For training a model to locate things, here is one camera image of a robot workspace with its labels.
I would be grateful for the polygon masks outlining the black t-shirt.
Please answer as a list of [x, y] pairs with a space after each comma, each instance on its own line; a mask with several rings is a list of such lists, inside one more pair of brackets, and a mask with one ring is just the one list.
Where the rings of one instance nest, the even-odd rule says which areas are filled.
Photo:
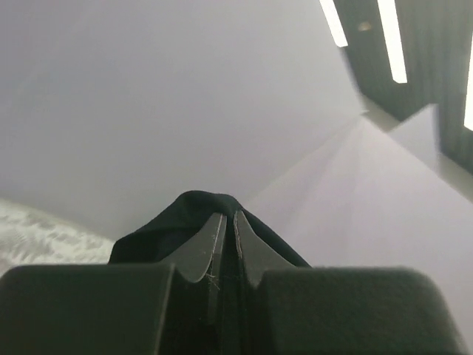
[[229, 223], [233, 223], [238, 211], [244, 212], [256, 235], [289, 263], [298, 267], [309, 266], [276, 232], [245, 209], [235, 197], [200, 190], [182, 193], [146, 225], [116, 241], [109, 263], [157, 263], [190, 240], [212, 214], [223, 214]]

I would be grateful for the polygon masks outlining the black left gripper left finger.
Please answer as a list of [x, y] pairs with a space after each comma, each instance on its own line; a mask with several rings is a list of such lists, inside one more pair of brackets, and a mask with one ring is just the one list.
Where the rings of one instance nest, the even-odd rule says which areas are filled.
[[36, 265], [1, 278], [3, 354], [217, 354], [226, 219], [158, 263]]

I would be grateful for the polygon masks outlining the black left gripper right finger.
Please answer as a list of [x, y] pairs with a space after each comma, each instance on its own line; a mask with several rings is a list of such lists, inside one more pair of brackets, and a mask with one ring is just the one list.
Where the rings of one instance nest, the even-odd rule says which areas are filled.
[[298, 267], [234, 217], [246, 354], [467, 354], [438, 287], [410, 268]]

